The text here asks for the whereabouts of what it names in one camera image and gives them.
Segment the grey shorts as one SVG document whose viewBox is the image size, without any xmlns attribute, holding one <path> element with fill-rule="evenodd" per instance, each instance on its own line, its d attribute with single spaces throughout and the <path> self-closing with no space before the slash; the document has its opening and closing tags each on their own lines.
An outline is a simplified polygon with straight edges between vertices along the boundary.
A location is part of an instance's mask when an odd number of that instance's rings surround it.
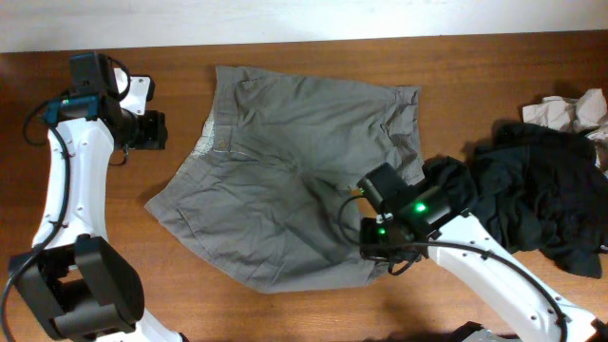
<svg viewBox="0 0 608 342">
<path fill-rule="evenodd" d="M 271 294 L 362 287 L 387 270 L 348 236 L 356 184 L 382 163 L 423 176 L 420 88 L 217 68 L 202 134 L 147 211 L 239 283 Z"/>
</svg>

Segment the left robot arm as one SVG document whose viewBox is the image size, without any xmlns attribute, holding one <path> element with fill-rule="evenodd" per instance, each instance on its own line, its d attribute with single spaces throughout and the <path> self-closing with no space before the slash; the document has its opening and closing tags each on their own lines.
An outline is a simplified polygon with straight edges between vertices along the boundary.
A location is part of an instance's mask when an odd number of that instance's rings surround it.
<svg viewBox="0 0 608 342">
<path fill-rule="evenodd" d="M 182 341 L 145 308 L 142 281 L 105 226 L 113 152 L 165 148 L 165 117 L 145 107 L 155 83 L 97 52 L 69 66 L 70 87 L 36 109 L 51 156 L 46 206 L 31 250 L 9 260 L 6 287 L 55 341 Z"/>
</svg>

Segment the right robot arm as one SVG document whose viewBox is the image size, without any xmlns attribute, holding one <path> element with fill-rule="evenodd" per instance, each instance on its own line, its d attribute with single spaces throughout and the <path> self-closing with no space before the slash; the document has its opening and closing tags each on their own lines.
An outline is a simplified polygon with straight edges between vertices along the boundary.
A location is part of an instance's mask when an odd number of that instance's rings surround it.
<svg viewBox="0 0 608 342">
<path fill-rule="evenodd" d="M 604 341 L 607 325 L 543 283 L 438 185 L 406 184 L 383 163 L 357 183 L 376 211 L 356 240 L 364 259 L 425 257 L 464 282 L 520 341 Z"/>
</svg>

